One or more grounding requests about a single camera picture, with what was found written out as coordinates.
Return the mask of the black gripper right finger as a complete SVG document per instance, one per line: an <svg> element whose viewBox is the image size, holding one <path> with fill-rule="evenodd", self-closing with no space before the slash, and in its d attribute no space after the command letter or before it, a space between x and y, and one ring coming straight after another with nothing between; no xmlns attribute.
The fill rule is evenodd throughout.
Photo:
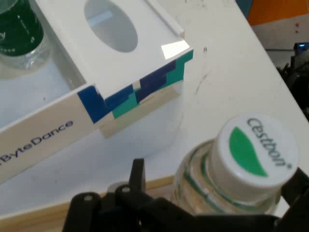
<svg viewBox="0 0 309 232"><path fill-rule="evenodd" d="M309 232L309 177L298 168L282 187L289 208L275 226L276 232Z"/></svg>

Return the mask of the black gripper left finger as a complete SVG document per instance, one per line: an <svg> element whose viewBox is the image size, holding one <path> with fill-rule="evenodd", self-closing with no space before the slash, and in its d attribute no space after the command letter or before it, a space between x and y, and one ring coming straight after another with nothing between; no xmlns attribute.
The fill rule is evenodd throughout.
<svg viewBox="0 0 309 232"><path fill-rule="evenodd" d="M101 197L75 195L64 232L193 232L196 219L165 198L145 192L144 159L133 160L129 181Z"/></svg>

